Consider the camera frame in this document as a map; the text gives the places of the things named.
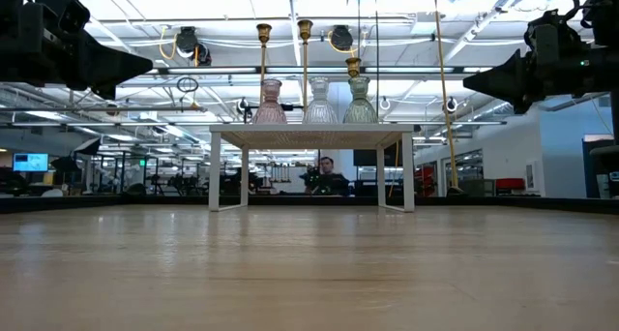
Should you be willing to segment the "green glass candle holder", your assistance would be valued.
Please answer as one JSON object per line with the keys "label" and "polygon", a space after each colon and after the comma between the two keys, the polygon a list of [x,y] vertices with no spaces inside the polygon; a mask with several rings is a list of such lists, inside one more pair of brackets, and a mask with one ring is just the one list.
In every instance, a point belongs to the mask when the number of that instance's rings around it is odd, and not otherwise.
{"label": "green glass candle holder", "polygon": [[375,108],[368,100],[368,85],[370,79],[366,76],[356,76],[348,80],[352,101],[344,117],[344,124],[372,124],[378,122]]}

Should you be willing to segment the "blue computer monitor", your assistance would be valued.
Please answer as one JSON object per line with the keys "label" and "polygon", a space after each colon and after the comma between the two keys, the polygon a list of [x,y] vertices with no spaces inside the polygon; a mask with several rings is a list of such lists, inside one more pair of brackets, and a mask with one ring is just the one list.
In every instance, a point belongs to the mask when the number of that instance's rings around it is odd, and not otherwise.
{"label": "blue computer monitor", "polygon": [[14,153],[13,171],[47,172],[48,155],[46,153]]}

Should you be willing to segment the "black cabinet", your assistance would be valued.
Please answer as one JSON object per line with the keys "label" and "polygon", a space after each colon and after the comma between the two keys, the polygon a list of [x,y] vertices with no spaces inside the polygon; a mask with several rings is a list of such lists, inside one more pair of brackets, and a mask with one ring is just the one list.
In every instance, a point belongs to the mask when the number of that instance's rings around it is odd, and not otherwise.
{"label": "black cabinet", "polygon": [[584,141],[586,196],[619,199],[619,144],[611,139]]}

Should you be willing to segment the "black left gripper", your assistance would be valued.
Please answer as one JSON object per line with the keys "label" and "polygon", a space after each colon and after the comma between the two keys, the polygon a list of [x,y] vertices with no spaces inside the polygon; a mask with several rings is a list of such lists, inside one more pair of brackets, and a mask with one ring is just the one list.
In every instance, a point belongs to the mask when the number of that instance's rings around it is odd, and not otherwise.
{"label": "black left gripper", "polygon": [[0,1],[0,81],[86,84],[115,99],[115,85],[152,69],[151,60],[101,45],[84,30],[62,31],[45,4]]}

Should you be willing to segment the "pink glass candle holder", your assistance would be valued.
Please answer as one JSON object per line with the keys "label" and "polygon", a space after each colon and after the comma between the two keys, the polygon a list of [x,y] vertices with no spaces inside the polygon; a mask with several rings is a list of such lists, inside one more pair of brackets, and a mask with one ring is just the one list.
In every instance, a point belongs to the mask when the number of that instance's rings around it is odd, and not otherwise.
{"label": "pink glass candle holder", "polygon": [[267,78],[261,82],[261,103],[252,118],[253,124],[286,124],[285,112],[279,103],[281,82]]}

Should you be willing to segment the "red bin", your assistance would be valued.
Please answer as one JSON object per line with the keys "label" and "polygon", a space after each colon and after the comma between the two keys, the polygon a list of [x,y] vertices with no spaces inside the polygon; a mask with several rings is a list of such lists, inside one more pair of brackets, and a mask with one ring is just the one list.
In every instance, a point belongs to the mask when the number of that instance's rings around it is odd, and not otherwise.
{"label": "red bin", "polygon": [[526,189],[522,178],[499,178],[495,180],[495,187],[498,192],[513,192]]}

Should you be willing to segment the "clear glass candle holder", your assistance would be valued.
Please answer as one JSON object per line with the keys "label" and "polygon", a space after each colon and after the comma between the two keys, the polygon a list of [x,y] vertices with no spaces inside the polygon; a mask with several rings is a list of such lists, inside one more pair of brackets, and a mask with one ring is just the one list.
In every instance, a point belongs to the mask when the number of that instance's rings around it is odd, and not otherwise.
{"label": "clear glass candle holder", "polygon": [[328,100],[329,79],[324,76],[309,80],[312,100],[304,115],[305,124],[336,124],[338,117]]}

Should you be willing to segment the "black studio softbox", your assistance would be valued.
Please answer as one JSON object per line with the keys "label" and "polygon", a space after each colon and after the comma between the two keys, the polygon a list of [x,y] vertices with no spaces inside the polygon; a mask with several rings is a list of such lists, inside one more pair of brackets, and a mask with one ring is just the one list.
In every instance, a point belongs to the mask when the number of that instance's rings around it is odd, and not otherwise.
{"label": "black studio softbox", "polygon": [[82,154],[88,156],[95,156],[98,154],[101,147],[102,139],[100,137],[89,139],[79,146],[77,146],[73,153]]}

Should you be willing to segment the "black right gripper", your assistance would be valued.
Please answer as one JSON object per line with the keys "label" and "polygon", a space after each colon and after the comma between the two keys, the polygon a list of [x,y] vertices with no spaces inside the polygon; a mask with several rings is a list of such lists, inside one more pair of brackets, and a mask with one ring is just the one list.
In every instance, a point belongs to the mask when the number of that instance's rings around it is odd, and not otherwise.
{"label": "black right gripper", "polygon": [[465,88],[512,102],[514,114],[525,114],[533,104],[527,93],[544,98],[582,96],[619,89],[619,49],[593,48],[568,55],[538,58],[530,72],[532,52],[517,50],[502,65],[466,77]]}

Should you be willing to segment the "black aluminium table frame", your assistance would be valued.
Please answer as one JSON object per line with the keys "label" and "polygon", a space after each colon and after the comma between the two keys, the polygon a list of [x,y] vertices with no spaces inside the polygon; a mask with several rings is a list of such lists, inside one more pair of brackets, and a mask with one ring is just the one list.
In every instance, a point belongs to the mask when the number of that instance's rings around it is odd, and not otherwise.
{"label": "black aluminium table frame", "polygon": [[[373,206],[376,197],[250,196],[256,206]],[[114,205],[207,205],[206,196],[67,196],[0,198],[0,214]],[[552,198],[539,196],[421,197],[416,206],[509,206],[619,215],[619,199]]]}

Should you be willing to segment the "tall gold candlestick holder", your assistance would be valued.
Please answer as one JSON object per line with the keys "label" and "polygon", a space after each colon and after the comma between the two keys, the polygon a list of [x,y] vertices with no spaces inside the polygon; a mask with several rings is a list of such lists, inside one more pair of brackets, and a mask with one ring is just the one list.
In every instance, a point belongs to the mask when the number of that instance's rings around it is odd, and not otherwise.
{"label": "tall gold candlestick holder", "polygon": [[301,19],[297,23],[303,46],[303,111],[308,107],[308,45],[313,23],[309,19]]}

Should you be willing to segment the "medium gold candlestick holder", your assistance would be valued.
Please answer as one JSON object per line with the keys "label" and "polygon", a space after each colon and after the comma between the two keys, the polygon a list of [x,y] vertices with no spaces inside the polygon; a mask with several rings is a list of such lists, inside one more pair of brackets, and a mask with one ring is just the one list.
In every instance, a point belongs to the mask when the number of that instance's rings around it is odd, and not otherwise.
{"label": "medium gold candlestick holder", "polygon": [[272,26],[267,24],[267,23],[260,23],[256,25],[256,29],[258,31],[258,40],[260,41],[260,49],[261,49],[261,55],[260,55],[260,88],[261,88],[261,92],[260,92],[260,102],[263,102],[263,92],[262,92],[262,88],[263,88],[263,81],[265,79],[265,74],[266,74],[266,51],[267,51],[267,44],[270,40],[270,33],[272,30]]}

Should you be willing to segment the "person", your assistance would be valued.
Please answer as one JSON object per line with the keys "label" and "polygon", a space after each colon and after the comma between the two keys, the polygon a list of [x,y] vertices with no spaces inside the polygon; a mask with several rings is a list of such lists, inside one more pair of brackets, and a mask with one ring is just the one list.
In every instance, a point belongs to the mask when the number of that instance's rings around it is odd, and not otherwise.
{"label": "person", "polygon": [[321,157],[319,166],[309,167],[301,178],[309,195],[350,196],[349,180],[335,172],[334,160],[330,157]]}

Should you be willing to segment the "black wall screen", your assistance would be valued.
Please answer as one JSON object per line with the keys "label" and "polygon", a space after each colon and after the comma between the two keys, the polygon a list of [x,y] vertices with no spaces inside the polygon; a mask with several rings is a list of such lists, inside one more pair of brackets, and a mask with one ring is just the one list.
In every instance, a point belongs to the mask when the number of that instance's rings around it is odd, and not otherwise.
{"label": "black wall screen", "polygon": [[[384,166],[403,166],[402,155],[396,148],[384,150]],[[375,150],[354,150],[354,166],[377,166],[377,154]]]}

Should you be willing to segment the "white perforated shelf riser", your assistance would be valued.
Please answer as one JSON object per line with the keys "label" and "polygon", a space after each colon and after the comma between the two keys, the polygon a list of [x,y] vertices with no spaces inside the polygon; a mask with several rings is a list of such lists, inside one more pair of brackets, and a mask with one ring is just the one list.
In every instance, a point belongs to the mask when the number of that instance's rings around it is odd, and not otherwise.
{"label": "white perforated shelf riser", "polygon": [[377,205],[386,208],[384,150],[400,142],[402,155],[403,205],[401,212],[415,210],[413,133],[410,124],[218,124],[209,127],[210,169],[208,207],[220,206],[221,144],[226,141],[241,149],[242,176],[240,205],[249,205],[249,152],[251,150],[373,150],[377,158]]}

